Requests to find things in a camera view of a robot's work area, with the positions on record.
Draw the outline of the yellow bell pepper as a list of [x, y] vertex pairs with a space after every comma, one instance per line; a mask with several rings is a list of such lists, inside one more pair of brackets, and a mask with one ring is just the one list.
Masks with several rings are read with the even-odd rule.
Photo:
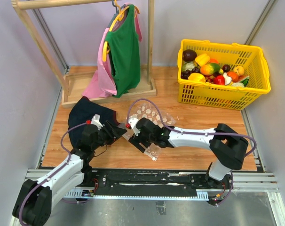
[[193, 82], [206, 82], [205, 76], [200, 73], [192, 73], [188, 77], [188, 80]]
[[195, 64], [199, 67], [202, 67], [210, 62], [210, 56], [206, 53], [198, 55], [195, 58]]

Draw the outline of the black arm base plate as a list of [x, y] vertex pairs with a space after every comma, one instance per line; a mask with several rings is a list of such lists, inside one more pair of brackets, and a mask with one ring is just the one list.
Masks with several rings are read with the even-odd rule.
[[67, 197], [81, 201], [92, 198], [208, 200], [207, 190], [222, 195], [231, 183], [230, 174], [216, 181], [207, 173], [178, 170], [95, 169], [92, 180], [68, 192]]

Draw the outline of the orange green mango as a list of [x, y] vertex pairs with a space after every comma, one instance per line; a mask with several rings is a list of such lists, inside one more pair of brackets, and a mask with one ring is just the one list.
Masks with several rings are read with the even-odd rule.
[[214, 73], [221, 74], [221, 73], [223, 73], [223, 70], [221, 69], [221, 67], [218, 64], [209, 63], [209, 64], [201, 66], [200, 73], [205, 75], [205, 76], [209, 76], [209, 75], [212, 75]]

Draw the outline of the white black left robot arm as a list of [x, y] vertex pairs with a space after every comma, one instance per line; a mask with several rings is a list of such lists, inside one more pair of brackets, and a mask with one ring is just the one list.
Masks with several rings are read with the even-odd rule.
[[109, 121], [102, 124], [97, 117], [76, 126], [83, 127], [82, 137], [57, 167], [37, 180], [23, 182], [12, 212], [20, 225], [45, 225], [53, 208], [71, 189], [92, 183], [89, 163], [95, 150], [112, 145], [127, 132], [125, 126], [116, 126]]

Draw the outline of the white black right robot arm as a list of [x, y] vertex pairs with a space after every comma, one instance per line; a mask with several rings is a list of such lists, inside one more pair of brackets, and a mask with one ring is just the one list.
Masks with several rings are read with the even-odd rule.
[[129, 142], [141, 152], [154, 144], [161, 148], [196, 147], [210, 150], [216, 161], [207, 169], [204, 182], [216, 188], [232, 170], [242, 168], [248, 141], [226, 124], [197, 130], [179, 127], [160, 127], [146, 118], [131, 118], [126, 128], [133, 131]]

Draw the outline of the clear dotted zip top bag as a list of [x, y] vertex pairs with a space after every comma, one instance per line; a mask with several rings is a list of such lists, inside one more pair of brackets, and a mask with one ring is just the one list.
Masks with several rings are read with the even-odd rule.
[[[166, 125], [175, 125], [176, 120], [171, 115], [166, 112], [162, 112], [161, 114], [163, 122]], [[160, 128], [164, 128], [163, 122], [160, 119], [158, 111], [149, 102], [144, 102], [138, 105], [137, 107], [133, 107], [130, 111], [129, 120], [132, 120], [133, 118], [136, 118], [137, 120], [140, 120], [141, 118], [146, 118], [153, 122], [155, 125], [159, 126]], [[152, 158], [153, 161], [156, 161], [162, 152], [161, 147], [155, 145], [154, 143], [151, 143], [145, 137], [142, 137], [140, 139], [136, 138], [134, 140], [134, 143], [139, 145], [139, 151]]]

